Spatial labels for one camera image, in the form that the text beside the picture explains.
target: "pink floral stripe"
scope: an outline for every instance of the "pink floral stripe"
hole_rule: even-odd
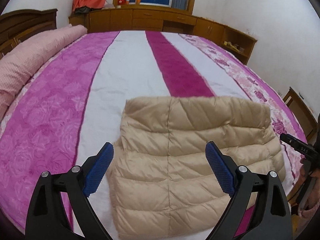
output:
[[[34,80],[7,122],[0,139],[0,206],[20,228],[41,172],[72,167],[94,74],[118,33],[88,34],[63,51]]]
[[[191,35],[181,34],[180,36],[201,50],[219,67],[225,70],[225,72],[235,80],[235,82],[243,91],[245,91],[252,101],[267,104],[270,107],[272,126],[278,136],[280,136],[282,132],[290,133],[300,140],[306,141],[303,131],[298,122],[294,119],[291,111],[282,101],[279,101],[278,95],[274,95],[276,94],[274,90],[272,90],[269,86],[267,90],[265,89],[267,84],[263,82],[255,73],[253,74],[251,70],[249,71],[248,67],[239,63],[237,59],[234,59],[225,50],[211,42],[203,41],[201,38]],[[292,175],[295,183],[300,172],[301,155],[296,153],[290,147],[287,148],[285,152],[291,163]]]
[[[194,66],[159,32],[146,32],[170,95],[173,97],[214,97]]]

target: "white stripe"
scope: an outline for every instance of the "white stripe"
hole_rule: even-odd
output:
[[[119,138],[126,100],[140,96],[170,96],[170,93],[145,32],[121,32],[108,48],[93,80],[76,165],[82,165],[89,156],[96,155],[105,142],[113,143]],[[112,220],[106,177],[89,200],[111,237],[119,239]],[[75,217],[74,230],[81,234]]]
[[[198,48],[175,33],[162,34],[204,77],[217,96],[249,99],[234,79]]]

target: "silver bolt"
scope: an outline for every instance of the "silver bolt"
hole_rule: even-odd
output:
[[[71,169],[71,171],[74,172],[74,173],[79,172],[79,170],[80,170],[80,167],[79,167],[79,166],[74,166],[74,167],[72,167],[72,169]]]
[[[41,177],[47,177],[49,175],[49,172],[48,171],[44,171],[41,173]]]
[[[241,172],[247,172],[248,171],[248,169],[247,169],[247,167],[246,166],[240,166],[239,167],[239,171],[241,171]]]
[[[275,178],[278,174],[275,171],[270,171],[270,176]]]

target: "headboard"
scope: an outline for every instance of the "headboard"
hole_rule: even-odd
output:
[[[0,59],[31,36],[57,28],[57,9],[18,10],[0,16]]]

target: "beige puffer jacket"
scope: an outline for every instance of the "beige puffer jacket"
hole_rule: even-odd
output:
[[[209,141],[237,165],[285,177],[266,105],[227,97],[135,98],[126,103],[120,130],[107,176],[121,239],[191,234],[216,225],[230,198],[205,158]]]

